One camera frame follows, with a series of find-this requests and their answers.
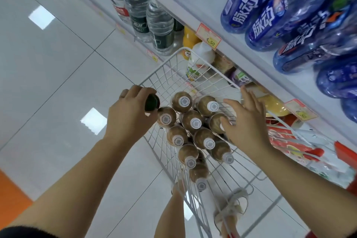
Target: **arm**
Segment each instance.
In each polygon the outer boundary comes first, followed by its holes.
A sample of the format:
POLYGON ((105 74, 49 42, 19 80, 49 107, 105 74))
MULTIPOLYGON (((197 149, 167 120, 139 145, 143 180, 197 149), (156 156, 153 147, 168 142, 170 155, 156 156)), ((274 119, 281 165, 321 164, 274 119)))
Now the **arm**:
POLYGON ((344 238, 357 229, 357 198, 343 188, 288 158, 271 146, 265 106, 241 89, 244 106, 225 99, 237 114, 235 126, 222 125, 227 136, 269 177, 276 188, 319 238, 344 238))
POLYGON ((10 226, 30 226, 59 238, 84 237, 114 173, 157 120, 145 115, 152 88, 133 86, 109 108, 105 136, 10 226))

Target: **store shelf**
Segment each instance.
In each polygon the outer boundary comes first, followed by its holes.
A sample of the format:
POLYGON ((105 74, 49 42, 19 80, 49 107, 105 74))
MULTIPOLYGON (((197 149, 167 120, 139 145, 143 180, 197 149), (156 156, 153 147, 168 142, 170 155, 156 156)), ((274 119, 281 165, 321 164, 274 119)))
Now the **store shelf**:
POLYGON ((246 45, 243 35, 230 34, 223 29, 220 15, 227 0, 158 1, 192 29, 197 30, 201 22, 208 26, 222 38, 218 46, 222 53, 282 101, 299 99, 319 116, 308 121, 311 127, 357 152, 357 139, 354 138, 357 124, 343 114, 338 99, 329 98, 318 90, 312 70, 297 75, 280 74, 272 65, 274 51, 253 51, 246 45))

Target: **white bottle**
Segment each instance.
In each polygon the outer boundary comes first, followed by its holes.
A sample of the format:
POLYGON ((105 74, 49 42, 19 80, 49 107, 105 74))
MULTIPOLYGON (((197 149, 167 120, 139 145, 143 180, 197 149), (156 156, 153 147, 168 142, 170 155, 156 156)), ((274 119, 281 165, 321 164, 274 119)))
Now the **white bottle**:
POLYGON ((212 64, 215 60, 216 52, 205 42, 200 42, 194 45, 191 52, 191 57, 187 64, 186 76, 190 81, 195 81, 209 69, 209 66, 204 62, 212 64))

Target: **green bottle label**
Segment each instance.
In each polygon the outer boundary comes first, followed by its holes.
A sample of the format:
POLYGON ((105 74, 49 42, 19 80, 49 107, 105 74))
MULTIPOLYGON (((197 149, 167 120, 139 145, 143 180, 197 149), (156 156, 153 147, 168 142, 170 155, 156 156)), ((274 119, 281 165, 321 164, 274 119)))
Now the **green bottle label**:
POLYGON ((147 26, 146 17, 134 17, 130 16, 133 28, 139 33, 149 33, 149 27, 147 26))
POLYGON ((154 38, 154 44, 157 49, 166 49, 170 45, 173 44, 173 41, 175 39, 175 34, 173 31, 171 31, 169 34, 165 36, 158 36, 153 34, 152 35, 154 38))

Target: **leg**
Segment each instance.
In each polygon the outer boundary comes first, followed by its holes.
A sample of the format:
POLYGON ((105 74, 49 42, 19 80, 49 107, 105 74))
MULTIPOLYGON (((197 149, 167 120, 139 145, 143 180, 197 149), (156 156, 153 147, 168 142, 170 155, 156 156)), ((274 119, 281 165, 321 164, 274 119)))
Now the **leg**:
POLYGON ((154 238, 185 238, 184 199, 181 192, 186 192, 182 180, 179 180, 172 189, 172 197, 163 210, 158 221, 154 238))

